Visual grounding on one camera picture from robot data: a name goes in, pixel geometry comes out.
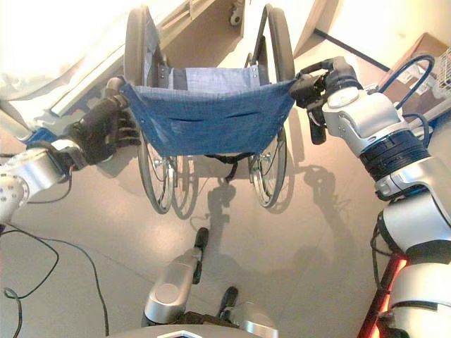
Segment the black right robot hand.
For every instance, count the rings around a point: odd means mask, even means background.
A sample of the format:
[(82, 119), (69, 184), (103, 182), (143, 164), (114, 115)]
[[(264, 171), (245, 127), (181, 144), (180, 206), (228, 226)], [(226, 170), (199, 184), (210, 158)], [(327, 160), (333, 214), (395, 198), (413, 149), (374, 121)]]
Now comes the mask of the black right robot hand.
[(363, 89), (354, 68), (342, 56), (319, 61), (303, 68), (296, 75), (296, 81), (288, 93), (297, 106), (307, 111), (313, 144), (319, 145), (326, 141), (322, 106), (332, 94), (353, 87), (358, 91)]

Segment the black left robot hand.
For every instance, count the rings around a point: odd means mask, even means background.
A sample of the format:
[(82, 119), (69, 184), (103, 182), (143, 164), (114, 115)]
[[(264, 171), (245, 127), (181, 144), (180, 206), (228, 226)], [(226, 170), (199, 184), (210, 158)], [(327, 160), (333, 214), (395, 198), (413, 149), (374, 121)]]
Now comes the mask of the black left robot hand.
[(107, 160), (118, 148), (141, 144), (127, 107), (127, 100), (120, 94), (106, 97), (83, 118), (66, 127), (64, 135), (81, 148), (87, 164)]

